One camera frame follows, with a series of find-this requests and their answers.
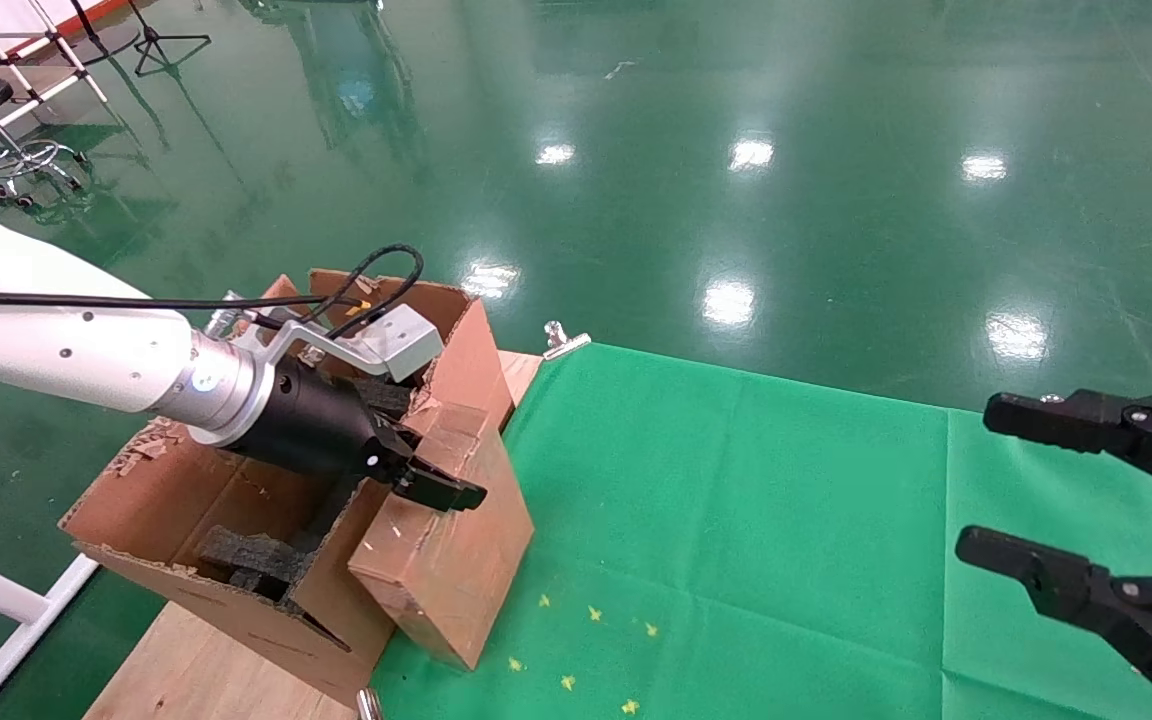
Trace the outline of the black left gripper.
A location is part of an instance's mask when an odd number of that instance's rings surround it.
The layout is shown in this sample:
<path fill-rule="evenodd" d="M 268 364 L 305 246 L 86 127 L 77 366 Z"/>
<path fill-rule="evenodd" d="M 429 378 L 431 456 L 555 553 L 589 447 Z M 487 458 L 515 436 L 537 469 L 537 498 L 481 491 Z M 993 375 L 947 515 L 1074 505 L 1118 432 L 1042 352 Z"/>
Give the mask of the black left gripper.
<path fill-rule="evenodd" d="M 411 457 L 420 441 L 417 430 L 376 414 L 355 382 L 283 357 L 262 414 L 223 450 L 306 477 L 389 482 L 393 495 L 435 511 L 479 509 L 488 488 Z"/>

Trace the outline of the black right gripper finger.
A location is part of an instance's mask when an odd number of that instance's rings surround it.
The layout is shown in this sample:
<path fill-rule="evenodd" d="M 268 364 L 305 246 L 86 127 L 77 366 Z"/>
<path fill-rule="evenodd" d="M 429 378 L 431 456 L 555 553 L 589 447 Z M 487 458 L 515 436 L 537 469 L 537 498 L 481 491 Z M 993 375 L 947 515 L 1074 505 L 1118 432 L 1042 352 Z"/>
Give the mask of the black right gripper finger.
<path fill-rule="evenodd" d="M 1105 641 L 1152 683 L 1152 577 L 1114 575 L 1075 553 L 965 526 L 956 556 L 1025 588 L 1034 611 Z"/>
<path fill-rule="evenodd" d="M 996 434 L 1079 454 L 1107 454 L 1152 477 L 1152 395 L 1076 389 L 1056 400 L 996 393 L 983 423 Z"/>

